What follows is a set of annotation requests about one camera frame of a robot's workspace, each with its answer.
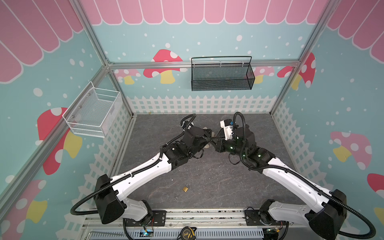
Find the brass padlock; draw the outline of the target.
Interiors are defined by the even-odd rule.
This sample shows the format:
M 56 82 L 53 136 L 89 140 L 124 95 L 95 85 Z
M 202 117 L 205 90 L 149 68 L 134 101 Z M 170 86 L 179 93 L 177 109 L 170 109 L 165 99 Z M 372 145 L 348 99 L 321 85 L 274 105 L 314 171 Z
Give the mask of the brass padlock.
M 189 185 L 186 184 L 186 185 L 183 187 L 183 191 L 186 193 L 186 192 L 188 191 L 188 189 L 189 189 Z

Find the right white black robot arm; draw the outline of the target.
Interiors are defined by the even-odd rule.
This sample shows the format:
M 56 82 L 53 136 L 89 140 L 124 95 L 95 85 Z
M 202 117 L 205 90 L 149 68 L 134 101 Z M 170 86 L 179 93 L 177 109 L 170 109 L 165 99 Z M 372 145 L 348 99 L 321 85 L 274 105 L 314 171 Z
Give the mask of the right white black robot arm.
M 331 191 L 313 183 L 289 168 L 270 151 L 258 147 L 255 135 L 250 131 L 242 113 L 234 113 L 232 119 L 221 121 L 220 126 L 217 152 L 239 156 L 239 162 L 249 171 L 259 172 L 275 180 L 304 202 L 303 205 L 292 205 L 268 200 L 260 209 L 268 219 L 308 226 L 325 240 L 334 240 L 338 235 L 366 240 L 376 235 L 376 228 L 371 221 L 347 205 L 347 197 L 343 192 Z M 369 228 L 368 233 L 343 232 L 341 227 L 348 213 L 362 220 Z

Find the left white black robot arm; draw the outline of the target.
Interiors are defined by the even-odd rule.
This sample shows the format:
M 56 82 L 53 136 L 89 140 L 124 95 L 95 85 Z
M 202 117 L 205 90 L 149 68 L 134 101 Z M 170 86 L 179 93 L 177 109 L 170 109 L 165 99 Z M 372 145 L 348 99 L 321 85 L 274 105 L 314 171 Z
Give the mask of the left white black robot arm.
M 133 201 L 129 195 L 147 182 L 186 164 L 202 152 L 211 137 L 211 131 L 193 126 L 196 114 L 181 120 L 183 131 L 166 144 L 152 159 L 140 166 L 112 178 L 98 178 L 95 191 L 79 200 L 71 208 L 74 216 L 98 214 L 103 224 L 119 218 L 146 223 L 152 216 L 146 201 Z

